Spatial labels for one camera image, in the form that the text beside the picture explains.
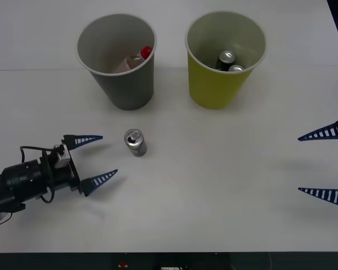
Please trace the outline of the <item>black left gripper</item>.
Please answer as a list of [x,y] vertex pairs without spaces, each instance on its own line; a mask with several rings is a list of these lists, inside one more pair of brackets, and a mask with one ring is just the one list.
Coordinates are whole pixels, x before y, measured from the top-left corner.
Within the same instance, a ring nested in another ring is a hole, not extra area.
[[40,165],[43,187],[39,194],[44,195],[48,192],[53,194],[57,190],[69,187],[71,191],[79,191],[85,196],[90,196],[116,175],[118,169],[80,182],[70,150],[101,139],[103,139],[103,136],[67,134],[64,135],[61,144],[55,145],[50,151],[42,150]]

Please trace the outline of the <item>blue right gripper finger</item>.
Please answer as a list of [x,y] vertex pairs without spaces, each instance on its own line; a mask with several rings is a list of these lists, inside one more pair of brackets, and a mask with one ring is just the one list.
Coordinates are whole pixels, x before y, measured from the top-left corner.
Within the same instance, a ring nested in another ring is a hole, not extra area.
[[299,187],[299,191],[338,206],[338,189]]
[[299,141],[338,140],[338,121],[298,138]]

